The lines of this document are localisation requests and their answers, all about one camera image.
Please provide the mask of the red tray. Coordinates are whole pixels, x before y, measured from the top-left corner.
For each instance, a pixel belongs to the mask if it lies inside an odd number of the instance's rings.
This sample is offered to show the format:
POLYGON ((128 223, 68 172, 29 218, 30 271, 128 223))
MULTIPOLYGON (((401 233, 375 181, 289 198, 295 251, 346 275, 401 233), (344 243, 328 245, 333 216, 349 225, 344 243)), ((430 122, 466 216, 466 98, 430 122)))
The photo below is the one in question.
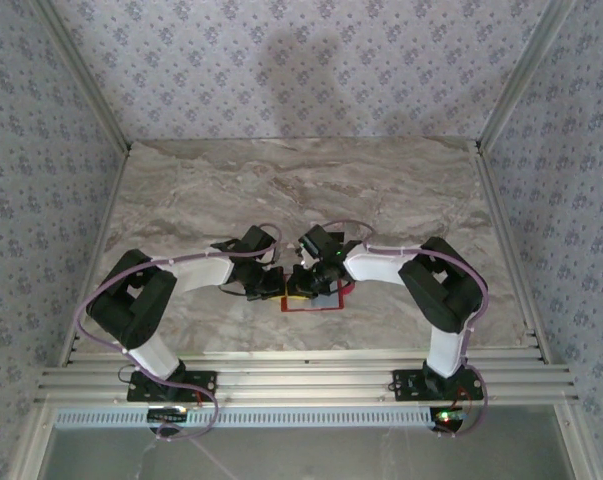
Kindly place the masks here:
MULTIPOLYGON (((333 282, 327 292, 325 294, 320 295, 332 295, 338 294, 341 300, 341 308, 339 310, 343 310, 345 308, 345 297, 353 292, 355 285, 352 282, 342 282, 337 281, 333 282)), ((324 311, 339 311, 339 310, 312 310, 310 308, 310 301, 304 300, 300 297, 300 300, 288 301, 285 299, 281 301, 280 299, 280 310, 283 313, 301 313, 301 312, 324 312, 324 311)))

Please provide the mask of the black controller board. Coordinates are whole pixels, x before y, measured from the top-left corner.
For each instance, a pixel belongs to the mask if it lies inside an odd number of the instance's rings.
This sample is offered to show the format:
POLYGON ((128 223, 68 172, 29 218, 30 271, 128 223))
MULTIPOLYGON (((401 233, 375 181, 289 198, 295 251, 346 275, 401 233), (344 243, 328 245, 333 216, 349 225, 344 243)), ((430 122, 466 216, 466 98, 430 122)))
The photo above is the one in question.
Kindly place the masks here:
POLYGON ((150 407, 146 414, 146 422, 149 424, 180 424, 186 422, 187 418, 188 410, 180 406, 150 407))

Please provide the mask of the controller board with lights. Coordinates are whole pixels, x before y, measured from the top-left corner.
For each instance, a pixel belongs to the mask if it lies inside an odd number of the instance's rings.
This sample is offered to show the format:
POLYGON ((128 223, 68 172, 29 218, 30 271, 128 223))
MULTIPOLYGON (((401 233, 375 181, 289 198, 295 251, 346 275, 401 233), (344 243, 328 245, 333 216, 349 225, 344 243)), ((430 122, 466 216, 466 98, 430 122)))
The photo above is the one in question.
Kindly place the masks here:
POLYGON ((432 431, 455 435, 468 418, 468 413, 461 407, 431 407, 430 416, 434 422, 432 431))

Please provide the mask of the aluminium front rail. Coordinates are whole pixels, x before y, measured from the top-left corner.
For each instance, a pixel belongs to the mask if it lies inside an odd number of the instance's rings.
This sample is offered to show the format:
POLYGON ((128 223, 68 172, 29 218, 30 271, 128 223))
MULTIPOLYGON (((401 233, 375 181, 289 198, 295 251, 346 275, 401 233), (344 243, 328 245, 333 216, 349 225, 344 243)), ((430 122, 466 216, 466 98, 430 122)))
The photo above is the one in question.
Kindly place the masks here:
MULTIPOLYGON (((572 375, 565 370, 524 369, 524 370, 490 370, 480 371, 484 380, 490 383, 508 384, 569 384, 572 375)), ((216 383, 221 387, 235 385, 277 386, 277 385, 385 385, 391 380, 390 370, 372 371, 256 371, 246 372, 222 371, 218 369, 216 383)), ((88 372, 72 369, 61 369, 44 372, 40 380, 44 387, 96 387, 117 386, 117 371, 88 372)))
MULTIPOLYGON (((477 360, 503 361, 543 361, 538 348, 488 348, 470 350, 468 358, 477 360)), ((424 360, 427 353, 423 350, 372 349, 372 350, 316 350, 316 351, 255 351, 255 352, 209 352, 200 355, 180 353, 186 362, 313 362, 313 361, 350 361, 350 360, 424 360)))
MULTIPOLYGON (((523 386, 500 383, 488 389, 489 400, 497 404, 558 404, 578 401, 576 392, 567 385, 540 384, 523 386)), ((223 405, 354 405, 390 403, 394 393, 381 386, 355 387, 221 387, 216 393, 223 405)), ((34 401, 56 404, 114 404, 126 400, 122 387, 40 388, 34 401)))

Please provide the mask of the aluminium table side rail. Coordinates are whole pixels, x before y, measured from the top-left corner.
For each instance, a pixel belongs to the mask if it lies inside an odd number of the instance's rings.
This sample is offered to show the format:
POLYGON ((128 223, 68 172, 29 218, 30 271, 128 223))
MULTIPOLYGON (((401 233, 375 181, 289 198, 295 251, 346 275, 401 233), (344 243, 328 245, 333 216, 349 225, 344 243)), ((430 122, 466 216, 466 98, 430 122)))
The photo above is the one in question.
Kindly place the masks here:
POLYGON ((496 229, 496 237, 523 321, 536 340, 536 347, 540 351, 540 359, 546 364, 554 363, 552 349, 543 329, 542 319, 533 298, 532 288, 520 258, 505 205, 499 195, 498 185, 490 162, 482 152, 480 142, 471 142, 470 145, 474 150, 480 184, 496 229))
POLYGON ((117 168, 116 175, 114 177, 112 186, 111 186, 110 190, 108 191, 107 203, 105 206, 104 213, 101 217, 98 235, 96 237, 95 243, 91 250, 91 256, 90 256, 90 259, 88 262, 87 273, 84 277, 81 288, 79 290, 78 301, 77 301, 75 308, 73 310, 73 313, 71 315, 70 326, 65 335, 64 343, 61 348, 61 353, 60 353, 59 359, 56 363, 57 367, 66 367, 69 362, 70 356, 72 354, 73 344, 74 344, 74 341, 77 336, 75 320, 77 318, 77 315, 85 310, 85 308, 81 308, 80 305, 90 294, 91 287, 94 285, 94 279, 95 279, 96 272, 98 270, 99 261, 100 261, 100 258, 103 253, 104 246, 105 246, 105 243, 107 240, 107 233, 108 233, 108 229, 109 229, 112 211, 113 211, 114 205, 116 203, 118 190, 119 190, 119 187, 121 184, 121 179, 123 176, 123 172, 125 170, 127 160, 129 158, 129 154, 130 154, 130 148, 127 148, 121 154, 120 164, 117 168))

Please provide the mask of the aluminium frame corner post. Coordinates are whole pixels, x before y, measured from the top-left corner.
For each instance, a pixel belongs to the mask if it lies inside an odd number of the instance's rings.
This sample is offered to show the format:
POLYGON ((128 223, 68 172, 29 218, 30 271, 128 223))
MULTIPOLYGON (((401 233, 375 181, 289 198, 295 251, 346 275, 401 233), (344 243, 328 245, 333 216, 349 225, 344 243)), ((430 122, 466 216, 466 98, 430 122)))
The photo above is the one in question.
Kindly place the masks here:
POLYGON ((129 143, 51 0, 28 0, 86 103, 97 118, 110 143, 120 152, 129 151, 129 143))
POLYGON ((576 3, 577 0, 548 0, 477 140, 481 154, 489 153, 496 144, 576 3))

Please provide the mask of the aluminium lower frame leg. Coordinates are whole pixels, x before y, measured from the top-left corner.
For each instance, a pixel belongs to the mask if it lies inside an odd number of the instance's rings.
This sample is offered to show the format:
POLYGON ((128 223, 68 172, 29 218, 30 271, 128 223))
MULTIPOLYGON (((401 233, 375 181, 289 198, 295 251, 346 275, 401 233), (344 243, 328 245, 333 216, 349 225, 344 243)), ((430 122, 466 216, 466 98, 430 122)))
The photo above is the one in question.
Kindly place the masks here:
POLYGON ((8 480, 38 479, 56 418, 55 407, 35 405, 31 409, 10 463, 8 480))
POLYGON ((575 480, 591 480, 589 458, 573 405, 557 404, 554 411, 575 480))

